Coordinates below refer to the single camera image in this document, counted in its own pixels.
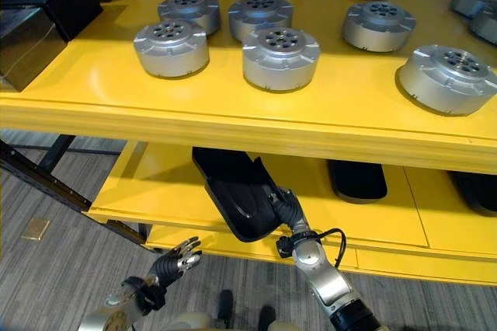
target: yellow table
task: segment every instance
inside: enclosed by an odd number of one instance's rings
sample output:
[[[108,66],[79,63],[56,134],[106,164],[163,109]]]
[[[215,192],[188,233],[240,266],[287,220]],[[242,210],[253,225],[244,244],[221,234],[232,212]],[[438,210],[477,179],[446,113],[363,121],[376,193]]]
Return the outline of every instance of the yellow table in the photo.
[[[444,117],[395,85],[396,70],[423,44],[459,47],[497,65],[497,49],[470,35],[447,9],[450,0],[391,0],[418,24],[390,54],[359,51],[340,38],[347,8],[361,0],[288,0],[294,27],[318,39],[321,57],[312,82],[284,94],[243,79],[240,44],[228,29],[235,0],[219,0],[223,25],[209,37],[210,63],[201,73],[148,75],[131,41],[158,21],[161,1],[105,4],[23,92],[0,93],[3,127],[132,140],[90,217],[153,224],[149,247],[199,235],[207,252],[277,261],[282,230],[257,243],[237,241],[190,159],[193,145],[238,149],[263,154],[275,180],[297,191],[314,228],[346,231],[346,269],[497,284],[497,220],[469,210],[446,172],[434,170],[497,174],[497,99],[468,117]],[[364,206],[341,201],[322,159],[385,164],[388,196]],[[337,245],[325,241],[330,257]]]

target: black shoe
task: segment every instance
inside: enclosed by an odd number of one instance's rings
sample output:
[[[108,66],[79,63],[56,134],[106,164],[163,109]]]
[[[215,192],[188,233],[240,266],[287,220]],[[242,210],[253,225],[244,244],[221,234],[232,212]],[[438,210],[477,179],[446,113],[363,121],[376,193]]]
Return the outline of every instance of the black shoe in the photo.
[[[267,331],[269,325],[276,321],[276,311],[270,305],[264,305],[259,313],[258,331]]]
[[[219,312],[217,312],[217,319],[224,321],[226,328],[231,326],[231,319],[233,318],[233,292],[231,290],[223,290],[219,294]]]

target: lower shelf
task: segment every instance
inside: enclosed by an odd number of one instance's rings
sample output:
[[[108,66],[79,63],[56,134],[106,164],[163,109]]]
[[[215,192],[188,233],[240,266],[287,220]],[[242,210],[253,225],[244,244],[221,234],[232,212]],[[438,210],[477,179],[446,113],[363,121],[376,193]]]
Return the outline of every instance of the lower shelf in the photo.
[[[296,193],[313,229],[344,230],[345,269],[497,284],[497,218],[469,209],[446,172],[384,165],[388,195],[357,205],[332,192],[325,160],[261,157],[276,183]],[[198,235],[205,252],[281,261],[275,242],[284,228],[259,242],[239,242],[208,197],[185,146],[129,142],[88,215],[154,225],[150,247],[170,248]],[[338,246],[338,237],[324,240],[331,260]]]
[[[282,260],[276,251],[274,236],[258,242],[243,243],[227,232],[154,225],[146,246],[170,249],[192,236],[202,241],[204,253],[242,259],[292,264],[291,258]],[[339,251],[339,244],[323,245],[331,263]],[[437,280],[454,283],[497,284],[497,260],[447,255],[429,250],[409,252],[398,249],[367,249],[348,246],[340,268],[344,271],[376,274],[387,277]]]

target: black metal frame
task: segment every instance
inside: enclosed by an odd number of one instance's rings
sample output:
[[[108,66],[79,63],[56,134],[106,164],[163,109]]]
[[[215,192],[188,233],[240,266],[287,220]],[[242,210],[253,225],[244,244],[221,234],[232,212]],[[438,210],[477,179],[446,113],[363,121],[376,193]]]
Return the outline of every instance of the black metal frame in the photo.
[[[89,218],[82,212],[89,211],[92,202],[51,175],[52,170],[61,160],[74,138],[75,136],[72,135],[60,135],[40,164],[32,162],[12,146],[0,140],[0,167],[73,211]],[[147,241],[150,225],[138,224],[137,232],[121,221],[108,220],[106,223],[99,223],[92,218],[90,219],[140,246]]]

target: black cable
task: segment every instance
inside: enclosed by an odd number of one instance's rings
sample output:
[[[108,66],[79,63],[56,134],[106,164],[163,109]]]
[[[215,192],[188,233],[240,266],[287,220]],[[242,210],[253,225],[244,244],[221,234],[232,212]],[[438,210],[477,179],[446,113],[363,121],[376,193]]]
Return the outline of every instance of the black cable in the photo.
[[[339,232],[340,235],[342,236],[342,238],[340,239],[339,254],[335,259],[335,267],[338,269],[340,263],[342,262],[343,255],[345,254],[345,250],[347,248],[347,237],[345,236],[345,232],[343,232],[341,228],[330,228],[326,232],[322,232],[321,234],[319,234],[318,239],[323,239],[327,235],[335,234],[336,232]]]

